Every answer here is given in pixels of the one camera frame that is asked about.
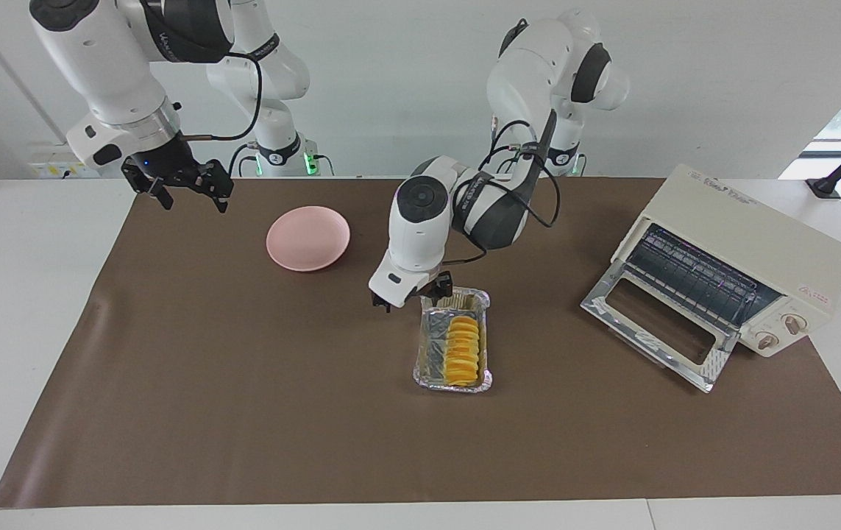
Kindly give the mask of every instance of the toaster oven door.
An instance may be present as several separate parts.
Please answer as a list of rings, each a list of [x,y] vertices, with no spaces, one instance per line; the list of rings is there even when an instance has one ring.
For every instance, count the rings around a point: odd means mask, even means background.
[[[609,304],[609,295],[621,280],[712,333],[715,342],[699,356],[701,363]],[[781,296],[661,226],[649,225],[626,261],[613,261],[581,306],[643,355],[675,370],[702,392],[711,392],[744,323]]]

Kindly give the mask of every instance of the black cable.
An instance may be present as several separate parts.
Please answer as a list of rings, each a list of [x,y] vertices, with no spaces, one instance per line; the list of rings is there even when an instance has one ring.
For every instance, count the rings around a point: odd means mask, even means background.
[[[504,160],[501,164],[498,164],[498,169],[495,170],[495,172],[502,172],[502,168],[505,167],[505,164],[508,164],[508,168],[511,170],[511,166],[513,166],[517,161],[518,155],[515,155],[514,157],[509,158],[508,160]]]
[[[474,256],[472,256],[471,258],[465,258],[465,259],[451,259],[451,261],[444,261],[444,262],[443,262],[443,266],[444,266],[444,267],[451,267],[451,266],[453,266],[453,265],[465,265],[466,263],[472,263],[473,261],[479,261],[480,259],[485,258],[485,256],[489,254],[489,251],[488,251],[488,250],[486,250],[485,248],[481,247],[481,246],[480,246],[480,245],[479,245],[479,244],[478,244],[478,243],[477,243],[477,242],[476,242],[476,241],[472,238],[472,236],[471,236],[471,235],[466,234],[465,232],[463,232],[463,235],[466,237],[466,240],[467,240],[467,241],[471,242],[471,244],[476,245],[476,248],[480,249],[480,254],[478,254],[478,255],[474,255]]]
[[[263,67],[260,66],[260,61],[256,60],[250,54],[242,54],[238,52],[227,52],[228,57],[245,58],[251,61],[256,67],[256,110],[253,110],[253,119],[249,122],[248,127],[238,135],[210,135],[212,141],[234,141],[241,140],[245,135],[252,133],[253,127],[256,127],[256,121],[260,118],[260,102],[263,100]]]
[[[241,158],[241,165],[239,165],[239,166],[238,166],[238,174],[241,176],[241,178],[243,178],[243,164],[244,164],[244,162],[246,162],[247,160],[252,161],[252,162],[255,162],[255,161],[256,161],[256,157],[244,157],[244,158]]]
[[[500,154],[502,151],[511,151],[512,149],[514,149],[514,147],[511,145],[503,145],[502,147],[495,147],[493,145],[492,150],[489,151],[489,154],[486,156],[486,158],[482,160],[482,164],[480,164],[480,167],[478,167],[478,171],[482,171],[482,168],[486,167],[489,164],[489,162],[492,161],[492,158],[495,155]]]
[[[456,208],[458,208],[458,204],[456,202],[457,198],[461,197],[461,195],[463,195],[463,189],[464,188],[469,188],[469,186],[472,183],[473,183],[473,181],[471,181],[471,180],[465,181],[463,184],[460,184],[457,187],[456,192],[453,194],[453,216],[454,217],[456,215]],[[475,241],[471,235],[467,234],[467,232],[465,232],[465,230],[463,231],[463,235],[466,238],[466,240],[470,242],[470,244],[473,244],[473,246],[480,249],[480,254],[474,255],[471,258],[451,259],[451,261],[444,261],[443,262],[444,266],[450,267],[452,265],[465,265],[466,263],[472,263],[473,261],[479,261],[480,259],[485,258],[485,256],[487,254],[489,254],[489,251],[486,250],[485,247],[483,247],[482,245],[478,244],[478,242]]]
[[[587,171],[587,155],[580,154],[578,155],[578,162],[581,161],[581,158],[584,160],[584,165],[581,167],[581,177],[584,175],[584,172]]]
[[[234,151],[234,155],[231,157],[231,163],[227,166],[227,174],[230,177],[234,177],[234,166],[238,163],[238,157],[243,153],[244,149],[249,149],[249,145],[243,144]]]
[[[161,13],[156,13],[146,0],[138,0],[138,3],[142,6],[142,10],[149,10],[152,16],[158,17],[159,19],[163,19],[163,15]],[[194,40],[188,39],[188,37],[182,35],[180,32],[176,31],[174,27],[169,26],[168,24],[162,24],[162,27],[168,33],[173,34],[177,39],[184,40],[186,43],[195,46],[196,48],[201,48],[202,50],[211,52],[211,53],[219,53],[218,50],[213,48],[209,48],[204,44],[195,43]],[[256,127],[256,121],[260,118],[260,101],[263,99],[263,67],[260,66],[260,61],[256,60],[255,57],[251,56],[250,54],[242,54],[239,52],[227,52],[224,54],[225,57],[237,57],[237,58],[245,58],[245,60],[251,61],[253,65],[256,67],[256,110],[253,111],[253,119],[251,123],[249,123],[249,127],[246,128],[244,132],[239,135],[213,135],[213,134],[204,134],[204,135],[185,135],[185,141],[234,141],[234,140],[241,140],[244,138],[245,135],[248,135],[253,131],[253,127]]]
[[[480,171],[482,171],[482,168],[487,166],[489,164],[489,162],[492,161],[492,158],[495,155],[495,153],[494,153],[495,147],[498,145],[498,141],[501,140],[502,135],[505,134],[505,131],[510,130],[512,127],[515,127],[515,125],[523,125],[523,127],[528,127],[529,130],[531,129],[531,124],[529,124],[525,120],[513,120],[513,121],[509,121],[507,124],[505,124],[505,126],[502,127],[500,131],[498,131],[498,134],[495,135],[495,138],[492,138],[492,144],[489,146],[490,154],[487,155],[485,160],[482,160],[482,164],[480,164],[480,168],[479,168]]]
[[[316,160],[322,160],[322,158],[325,158],[325,160],[328,160],[329,170],[332,171],[332,177],[336,176],[336,168],[335,168],[334,165],[332,165],[332,158],[329,158],[328,155],[315,155],[315,157],[313,157],[313,158],[315,158]]]
[[[493,180],[487,180],[485,181],[485,183],[488,186],[492,186],[493,188],[499,188],[501,191],[504,191],[505,194],[511,195],[511,198],[514,199],[515,202],[518,202],[518,204],[521,205],[522,208],[528,211],[528,213],[531,214],[531,217],[533,217],[535,221],[541,224],[541,226],[544,226],[545,228],[552,228],[554,227],[555,222],[558,221],[558,216],[561,215],[561,186],[558,184],[558,179],[553,177],[551,173],[547,170],[547,168],[544,168],[544,172],[547,172],[547,175],[551,180],[551,184],[554,185],[555,195],[557,195],[558,198],[558,202],[557,204],[555,204],[554,207],[554,216],[551,218],[551,221],[545,221],[544,219],[542,219],[541,216],[538,215],[538,212],[535,212],[534,208],[532,208],[531,205],[529,205],[528,202],[525,201],[525,199],[521,198],[518,194],[515,194],[514,191],[508,190],[508,188],[506,188],[504,185],[501,185]]]

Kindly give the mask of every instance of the brown mat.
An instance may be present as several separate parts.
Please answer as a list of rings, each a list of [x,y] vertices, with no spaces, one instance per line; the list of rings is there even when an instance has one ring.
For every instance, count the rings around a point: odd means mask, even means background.
[[[493,298],[478,396],[411,379],[416,300],[370,306],[397,182],[241,181],[226,215],[138,198],[0,507],[841,493],[841,394],[808,340],[737,352],[703,395],[579,308],[660,184],[568,180],[553,230],[529,222],[453,268]],[[352,246],[327,271],[283,271],[266,231],[312,204],[349,220]],[[475,249],[454,235],[447,254]]]

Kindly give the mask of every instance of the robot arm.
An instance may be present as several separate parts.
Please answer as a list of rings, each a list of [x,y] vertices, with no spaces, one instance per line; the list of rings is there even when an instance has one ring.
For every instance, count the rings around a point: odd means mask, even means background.
[[[255,115],[256,91],[262,87],[258,64],[231,53],[236,37],[245,49],[253,50],[255,60],[258,54],[260,60],[279,56],[279,60],[270,58],[266,80],[292,77],[295,93],[285,82],[274,82],[273,97],[289,99],[305,93],[308,71],[289,50],[278,48],[263,2],[234,2],[240,16],[236,21],[231,4],[229,0],[31,0],[41,43],[90,107],[91,113],[67,133],[84,164],[100,169],[123,162],[123,173],[134,190],[154,196],[167,209],[172,200],[166,187],[183,187],[208,195],[219,211],[226,211],[234,187],[231,177],[217,160],[195,161],[188,146],[189,140],[218,137],[182,134],[177,107],[152,76],[149,61],[214,64],[226,63],[221,60],[229,56],[234,68],[227,75],[228,84],[239,87],[234,100]],[[273,74],[280,67],[292,70],[292,75]],[[262,66],[259,75],[263,76]],[[295,138],[292,118],[280,105],[275,101],[269,111],[260,111],[265,117],[255,130],[260,144],[279,142],[273,138],[286,137],[288,128]]]
[[[258,101],[255,65],[241,58],[225,58],[209,64],[211,85],[227,95],[246,116],[260,108],[253,127],[260,166],[270,177],[311,174],[313,161],[306,157],[315,147],[296,131],[289,108],[283,101],[298,99],[309,90],[309,70],[282,44],[273,30],[262,0],[235,0],[231,3],[236,24],[235,48],[253,56],[263,69],[263,90]]]
[[[402,308],[411,296],[450,295],[450,274],[440,271],[451,227],[482,251],[518,239],[553,146],[574,149],[570,142],[579,142],[583,123],[576,104],[614,93],[601,103],[616,107],[628,91],[628,84],[608,89],[610,77],[622,77],[612,74],[609,55],[596,45],[599,31],[589,24],[595,24],[592,17],[569,11],[530,26],[523,21],[508,33],[486,93],[503,123],[528,124],[512,128],[525,163],[515,165],[511,180],[503,182],[447,157],[417,168],[394,195],[388,250],[369,281],[374,305]]]

